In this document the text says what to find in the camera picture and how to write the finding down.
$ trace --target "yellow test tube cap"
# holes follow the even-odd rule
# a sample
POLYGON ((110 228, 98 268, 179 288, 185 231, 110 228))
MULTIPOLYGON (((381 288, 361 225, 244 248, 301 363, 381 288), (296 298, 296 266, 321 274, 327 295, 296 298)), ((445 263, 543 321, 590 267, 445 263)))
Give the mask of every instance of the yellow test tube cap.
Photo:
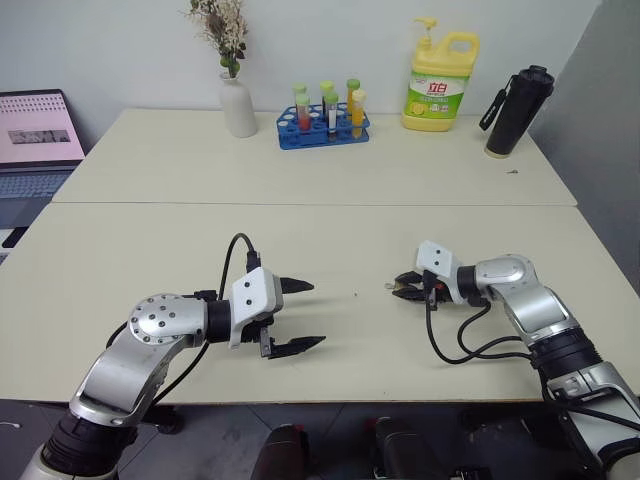
POLYGON ((334 84, 331 80, 325 80, 324 82, 320 82, 320 90, 324 93, 329 93, 334 89, 334 84))
POLYGON ((353 91, 351 98, 353 98, 354 102, 364 102, 367 98, 367 92, 359 88, 358 90, 353 91))

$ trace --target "test tube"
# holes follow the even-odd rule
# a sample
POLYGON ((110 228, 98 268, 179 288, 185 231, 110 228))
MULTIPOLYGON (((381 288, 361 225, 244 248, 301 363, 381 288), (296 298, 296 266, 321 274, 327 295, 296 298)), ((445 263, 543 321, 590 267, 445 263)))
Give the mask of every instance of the test tube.
POLYGON ((329 131, 329 141, 335 142, 338 138, 338 131, 336 130, 338 122, 338 94, 336 92, 327 93, 324 96, 324 102, 327 109, 325 118, 327 130, 329 131))
POLYGON ((357 78, 350 78, 347 80, 347 112, 351 113, 353 108, 353 91, 360 88, 360 80, 357 78))
POLYGON ((324 103, 324 96, 329 92, 333 92, 334 88, 335 87, 331 80, 320 82, 320 90, 322 90, 322 118, 327 118, 327 107, 324 103))
POLYGON ((358 89, 353 91, 353 105, 351 111, 351 124, 353 125, 353 138, 362 136, 362 124, 364 123, 364 101, 367 98, 367 92, 358 89))
POLYGON ((296 95, 296 112, 298 114, 298 128, 305 132, 311 128, 311 115, 309 115, 309 95, 299 93, 296 95))
POLYGON ((293 87, 293 104, 298 103, 297 96, 299 93, 307 93, 307 86, 304 83, 297 82, 292 85, 293 87))

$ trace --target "white vase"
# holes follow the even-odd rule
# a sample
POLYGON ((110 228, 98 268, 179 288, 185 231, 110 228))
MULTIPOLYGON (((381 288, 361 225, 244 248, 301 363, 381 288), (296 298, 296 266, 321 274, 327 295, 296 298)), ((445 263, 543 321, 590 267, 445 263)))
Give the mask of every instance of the white vase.
POLYGON ((220 103, 229 132, 238 138, 254 135, 258 131, 258 124, 249 90, 237 78, 229 77, 228 72, 221 73, 220 78, 223 82, 220 103))

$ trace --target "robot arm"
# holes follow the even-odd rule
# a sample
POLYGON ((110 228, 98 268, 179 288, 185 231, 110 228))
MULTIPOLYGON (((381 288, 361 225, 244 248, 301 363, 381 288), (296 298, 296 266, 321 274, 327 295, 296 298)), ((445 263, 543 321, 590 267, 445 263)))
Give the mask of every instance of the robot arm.
POLYGON ((615 367, 601 359, 558 296, 538 281, 530 260, 504 255, 463 266, 446 248, 427 241, 420 245, 416 265, 444 283, 455 303, 477 305, 484 298, 504 304, 531 351, 531 364, 544 382, 543 394, 550 403, 564 407, 561 423, 588 467, 608 472, 610 478, 628 478, 622 469, 630 467, 640 472, 637 429, 605 418, 637 426, 638 398, 615 367))
POLYGON ((158 294, 140 301, 125 328, 100 355, 69 403, 49 441, 40 447, 22 480, 117 478, 117 463, 135 440, 136 427, 154 403, 169 363, 183 349, 204 342, 260 342, 263 357, 301 353, 324 337, 275 345, 268 327, 282 309, 283 293, 313 285, 280 279, 258 267, 233 283, 229 300, 215 292, 158 294))

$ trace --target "laptop keyboard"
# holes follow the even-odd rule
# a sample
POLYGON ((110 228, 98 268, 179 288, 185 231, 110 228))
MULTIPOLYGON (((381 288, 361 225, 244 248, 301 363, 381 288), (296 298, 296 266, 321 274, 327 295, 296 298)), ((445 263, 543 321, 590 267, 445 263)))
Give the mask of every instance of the laptop keyboard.
POLYGON ((0 176, 0 199, 52 197, 69 174, 0 176))

